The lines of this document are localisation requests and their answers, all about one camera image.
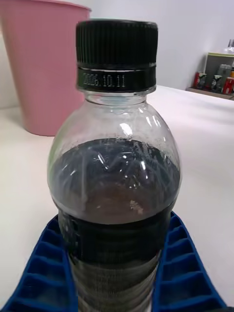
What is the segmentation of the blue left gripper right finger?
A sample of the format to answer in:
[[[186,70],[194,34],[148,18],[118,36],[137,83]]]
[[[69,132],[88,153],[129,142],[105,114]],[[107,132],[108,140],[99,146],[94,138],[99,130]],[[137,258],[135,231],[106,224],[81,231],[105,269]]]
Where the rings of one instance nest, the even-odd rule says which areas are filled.
[[[207,312],[226,308],[184,223],[175,213],[156,273],[152,311]]]

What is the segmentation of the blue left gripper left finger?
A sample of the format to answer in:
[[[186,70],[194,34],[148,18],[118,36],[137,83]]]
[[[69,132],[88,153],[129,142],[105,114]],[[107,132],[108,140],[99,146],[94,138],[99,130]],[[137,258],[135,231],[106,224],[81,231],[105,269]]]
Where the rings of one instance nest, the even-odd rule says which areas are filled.
[[[58,218],[46,225],[3,312],[76,312],[78,298]]]

